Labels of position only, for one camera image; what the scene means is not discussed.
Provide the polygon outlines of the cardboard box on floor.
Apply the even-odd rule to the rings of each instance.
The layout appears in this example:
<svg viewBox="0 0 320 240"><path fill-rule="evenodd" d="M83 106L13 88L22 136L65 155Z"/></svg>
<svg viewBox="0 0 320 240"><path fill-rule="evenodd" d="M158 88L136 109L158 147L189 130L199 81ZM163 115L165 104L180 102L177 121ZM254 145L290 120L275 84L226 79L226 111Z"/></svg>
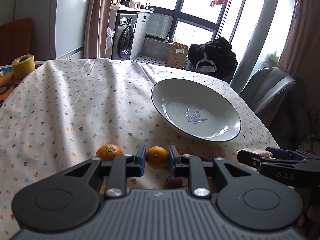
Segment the cardboard box on floor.
<svg viewBox="0 0 320 240"><path fill-rule="evenodd" d="M178 42L173 42L171 45L171 50L167 60L167 66L182 69L185 65L187 55L188 55L187 45L184 45Z"/></svg>

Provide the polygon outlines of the floral white tablecloth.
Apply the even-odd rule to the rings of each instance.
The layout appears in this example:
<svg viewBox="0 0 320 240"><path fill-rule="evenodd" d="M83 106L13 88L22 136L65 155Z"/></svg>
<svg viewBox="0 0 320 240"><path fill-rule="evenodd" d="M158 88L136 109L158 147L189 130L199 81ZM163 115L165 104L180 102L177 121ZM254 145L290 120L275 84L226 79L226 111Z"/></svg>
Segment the floral white tablecloth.
<svg viewBox="0 0 320 240"><path fill-rule="evenodd" d="M180 78L223 95L237 110L241 132L233 140L207 144L185 138L157 113L154 83ZM242 148L276 147L271 133L231 89L213 77L134 61L50 60L30 73L1 107L1 239L18 230L11 210L20 189L95 156L111 143L124 153L145 146L236 161Z"/></svg>

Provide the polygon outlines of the black clothes pile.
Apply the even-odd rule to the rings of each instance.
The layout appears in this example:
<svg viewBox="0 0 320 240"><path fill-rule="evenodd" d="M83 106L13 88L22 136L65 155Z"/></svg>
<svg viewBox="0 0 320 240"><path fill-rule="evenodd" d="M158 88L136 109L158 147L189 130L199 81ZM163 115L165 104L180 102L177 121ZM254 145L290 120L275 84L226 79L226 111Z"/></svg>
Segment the black clothes pile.
<svg viewBox="0 0 320 240"><path fill-rule="evenodd" d="M230 83L238 62L232 45L224 37L205 44L192 44L184 70L205 74Z"/></svg>

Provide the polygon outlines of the pink curtain right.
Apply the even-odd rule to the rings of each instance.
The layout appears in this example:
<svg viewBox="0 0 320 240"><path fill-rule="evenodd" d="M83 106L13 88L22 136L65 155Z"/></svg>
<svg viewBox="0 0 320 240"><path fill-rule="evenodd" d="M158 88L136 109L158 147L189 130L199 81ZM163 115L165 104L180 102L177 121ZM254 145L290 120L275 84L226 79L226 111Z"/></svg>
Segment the pink curtain right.
<svg viewBox="0 0 320 240"><path fill-rule="evenodd" d="M296 0L278 67L319 89L319 0Z"/></svg>

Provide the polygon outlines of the brown wooden chair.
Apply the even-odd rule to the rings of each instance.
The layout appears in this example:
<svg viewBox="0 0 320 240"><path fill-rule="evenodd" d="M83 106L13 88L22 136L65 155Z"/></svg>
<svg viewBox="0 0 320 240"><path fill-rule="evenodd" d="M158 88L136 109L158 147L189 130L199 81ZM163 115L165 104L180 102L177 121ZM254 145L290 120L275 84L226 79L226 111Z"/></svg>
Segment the brown wooden chair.
<svg viewBox="0 0 320 240"><path fill-rule="evenodd" d="M29 54L33 31L31 18L12 21L0 27L0 64L11 64L16 58Z"/></svg>

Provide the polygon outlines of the small orange kumquat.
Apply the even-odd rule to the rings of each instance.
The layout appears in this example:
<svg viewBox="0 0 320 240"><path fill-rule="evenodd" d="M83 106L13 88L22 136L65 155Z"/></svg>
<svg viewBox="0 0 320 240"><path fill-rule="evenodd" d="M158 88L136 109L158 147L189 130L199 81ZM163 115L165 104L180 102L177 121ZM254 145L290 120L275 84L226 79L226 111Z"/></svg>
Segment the small orange kumquat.
<svg viewBox="0 0 320 240"><path fill-rule="evenodd" d="M169 153L165 148L154 146L147 151L146 162L151 168L163 169L169 163Z"/></svg>

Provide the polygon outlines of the yellow tape roll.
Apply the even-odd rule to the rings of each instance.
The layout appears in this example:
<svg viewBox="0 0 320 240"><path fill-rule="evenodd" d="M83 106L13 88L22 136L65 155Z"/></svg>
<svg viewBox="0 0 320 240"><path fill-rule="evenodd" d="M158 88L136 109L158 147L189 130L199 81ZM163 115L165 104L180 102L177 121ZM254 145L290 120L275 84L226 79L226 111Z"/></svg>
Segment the yellow tape roll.
<svg viewBox="0 0 320 240"><path fill-rule="evenodd" d="M12 61L12 71L14 77L23 80L35 70L34 56L31 54L23 55Z"/></svg>

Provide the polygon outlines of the small orange behind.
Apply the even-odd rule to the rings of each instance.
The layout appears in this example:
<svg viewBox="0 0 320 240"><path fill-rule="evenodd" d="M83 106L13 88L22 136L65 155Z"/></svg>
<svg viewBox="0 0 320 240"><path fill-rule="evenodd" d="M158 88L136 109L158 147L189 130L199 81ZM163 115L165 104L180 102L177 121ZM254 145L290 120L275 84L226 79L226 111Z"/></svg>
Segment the small orange behind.
<svg viewBox="0 0 320 240"><path fill-rule="evenodd" d="M193 155L193 152L191 150L188 150L188 149L178 149L177 151L178 151L179 155L184 155L184 154Z"/></svg>

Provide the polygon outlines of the left orange tangerine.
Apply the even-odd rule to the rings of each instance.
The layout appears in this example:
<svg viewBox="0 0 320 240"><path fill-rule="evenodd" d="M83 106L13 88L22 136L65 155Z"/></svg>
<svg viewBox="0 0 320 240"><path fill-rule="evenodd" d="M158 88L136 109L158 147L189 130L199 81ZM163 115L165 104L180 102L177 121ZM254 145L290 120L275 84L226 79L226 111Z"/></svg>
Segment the left orange tangerine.
<svg viewBox="0 0 320 240"><path fill-rule="evenodd" d="M113 161L115 157L123 155L122 150L114 144L104 144L97 151L95 156L102 161Z"/></svg>

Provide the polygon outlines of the grey leather chair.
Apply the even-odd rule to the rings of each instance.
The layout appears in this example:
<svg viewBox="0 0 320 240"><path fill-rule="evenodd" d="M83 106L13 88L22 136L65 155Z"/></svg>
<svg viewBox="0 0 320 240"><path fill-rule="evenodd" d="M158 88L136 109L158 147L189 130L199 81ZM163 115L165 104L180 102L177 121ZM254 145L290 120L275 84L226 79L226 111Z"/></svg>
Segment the grey leather chair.
<svg viewBox="0 0 320 240"><path fill-rule="evenodd" d="M240 97L266 127L270 127L285 96L296 84L278 67L258 70L245 85Z"/></svg>

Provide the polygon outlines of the peeled grapefruit segment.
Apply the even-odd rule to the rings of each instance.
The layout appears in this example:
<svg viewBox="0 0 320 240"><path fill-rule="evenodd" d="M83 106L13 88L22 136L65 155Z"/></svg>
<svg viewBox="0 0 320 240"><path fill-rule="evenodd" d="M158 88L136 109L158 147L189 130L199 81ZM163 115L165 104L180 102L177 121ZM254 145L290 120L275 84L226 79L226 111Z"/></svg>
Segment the peeled grapefruit segment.
<svg viewBox="0 0 320 240"><path fill-rule="evenodd" d="M262 150L259 148L243 148L242 150L249 152L249 153L257 154L262 157L272 157L273 156L273 154L270 151Z"/></svg>

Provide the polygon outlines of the dark brown passion fruit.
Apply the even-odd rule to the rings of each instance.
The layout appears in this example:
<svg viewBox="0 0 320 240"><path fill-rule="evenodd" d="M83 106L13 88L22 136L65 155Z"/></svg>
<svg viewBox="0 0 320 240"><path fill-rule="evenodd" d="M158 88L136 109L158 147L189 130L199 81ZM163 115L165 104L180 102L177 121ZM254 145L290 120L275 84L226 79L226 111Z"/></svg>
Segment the dark brown passion fruit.
<svg viewBox="0 0 320 240"><path fill-rule="evenodd" d="M173 177L169 175L164 184L166 189L180 189L183 186L183 179L181 177Z"/></svg>

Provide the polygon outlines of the white refrigerator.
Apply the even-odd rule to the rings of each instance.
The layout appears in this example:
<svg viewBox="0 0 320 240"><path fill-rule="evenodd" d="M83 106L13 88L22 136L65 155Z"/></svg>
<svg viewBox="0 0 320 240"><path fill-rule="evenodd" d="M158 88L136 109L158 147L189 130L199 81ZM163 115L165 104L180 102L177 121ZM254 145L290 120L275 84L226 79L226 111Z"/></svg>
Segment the white refrigerator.
<svg viewBox="0 0 320 240"><path fill-rule="evenodd" d="M16 0L15 18L31 18L36 61L81 59L89 0Z"/></svg>

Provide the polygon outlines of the pink beige curtain left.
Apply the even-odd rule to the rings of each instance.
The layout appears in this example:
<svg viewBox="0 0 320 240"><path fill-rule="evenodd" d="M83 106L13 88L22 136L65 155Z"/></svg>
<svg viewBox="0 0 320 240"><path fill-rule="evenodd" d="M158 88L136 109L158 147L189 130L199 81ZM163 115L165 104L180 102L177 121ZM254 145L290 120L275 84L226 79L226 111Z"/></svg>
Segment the pink beige curtain left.
<svg viewBox="0 0 320 240"><path fill-rule="evenodd" d="M84 38L84 58L104 58L112 0L90 0Z"/></svg>

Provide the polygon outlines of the white kitchen cabinet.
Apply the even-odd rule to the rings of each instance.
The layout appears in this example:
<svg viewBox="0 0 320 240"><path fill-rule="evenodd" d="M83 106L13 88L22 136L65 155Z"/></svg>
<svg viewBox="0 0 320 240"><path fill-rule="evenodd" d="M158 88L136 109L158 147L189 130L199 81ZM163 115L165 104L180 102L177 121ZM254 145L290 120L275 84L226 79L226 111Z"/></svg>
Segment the white kitchen cabinet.
<svg viewBox="0 0 320 240"><path fill-rule="evenodd" d="M145 36L146 36L146 28L148 25L150 15L151 14L147 12L138 13L130 59L134 59L143 50Z"/></svg>

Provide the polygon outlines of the orange cat table mat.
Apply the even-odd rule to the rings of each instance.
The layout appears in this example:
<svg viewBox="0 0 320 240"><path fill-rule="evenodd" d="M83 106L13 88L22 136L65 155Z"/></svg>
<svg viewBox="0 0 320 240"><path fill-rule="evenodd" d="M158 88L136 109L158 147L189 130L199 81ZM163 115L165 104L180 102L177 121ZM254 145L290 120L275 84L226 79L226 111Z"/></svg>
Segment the orange cat table mat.
<svg viewBox="0 0 320 240"><path fill-rule="evenodd" d="M8 72L1 76L0 83L0 106L7 100L10 94L22 80L16 79L13 72Z"/></svg>

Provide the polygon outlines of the white bowl blue rim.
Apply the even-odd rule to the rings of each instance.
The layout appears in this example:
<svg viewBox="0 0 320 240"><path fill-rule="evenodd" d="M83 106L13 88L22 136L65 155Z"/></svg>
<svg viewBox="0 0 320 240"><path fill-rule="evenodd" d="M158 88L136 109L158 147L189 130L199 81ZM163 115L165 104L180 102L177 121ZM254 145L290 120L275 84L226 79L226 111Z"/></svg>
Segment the white bowl blue rim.
<svg viewBox="0 0 320 240"><path fill-rule="evenodd" d="M151 101L169 127L190 139L227 142L241 131L240 116L233 105L198 82L158 81L151 89Z"/></svg>

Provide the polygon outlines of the grey washing machine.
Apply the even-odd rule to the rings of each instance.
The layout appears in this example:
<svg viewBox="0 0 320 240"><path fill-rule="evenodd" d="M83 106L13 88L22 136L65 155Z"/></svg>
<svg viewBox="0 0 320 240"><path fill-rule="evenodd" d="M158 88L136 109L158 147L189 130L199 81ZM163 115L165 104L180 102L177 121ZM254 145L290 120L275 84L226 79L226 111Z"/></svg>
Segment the grey washing machine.
<svg viewBox="0 0 320 240"><path fill-rule="evenodd" d="M119 13L116 16L112 60L129 60L137 23L137 14Z"/></svg>

